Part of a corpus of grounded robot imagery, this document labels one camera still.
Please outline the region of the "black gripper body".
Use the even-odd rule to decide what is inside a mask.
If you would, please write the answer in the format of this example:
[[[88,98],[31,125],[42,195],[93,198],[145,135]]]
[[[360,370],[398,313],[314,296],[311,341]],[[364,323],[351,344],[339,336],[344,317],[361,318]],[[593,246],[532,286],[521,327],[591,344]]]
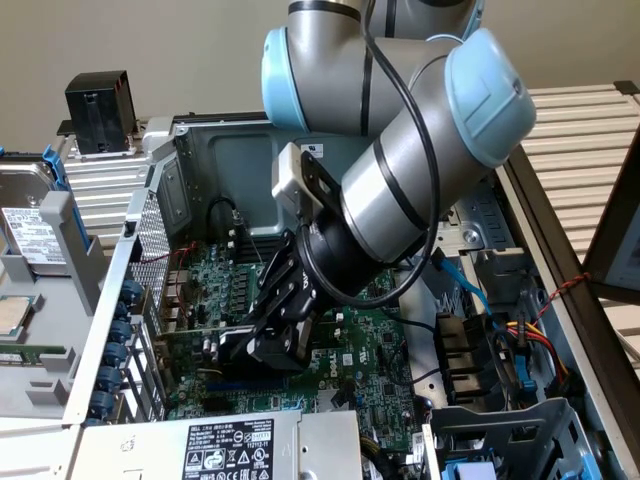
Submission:
[[[389,266],[376,262],[361,249],[345,223],[330,212],[321,213],[308,231],[309,248],[303,248],[300,233],[289,229],[294,270],[287,278],[295,293],[287,301],[287,321],[292,324],[324,315],[340,304],[320,286],[309,266],[318,270],[343,294],[356,297]]]

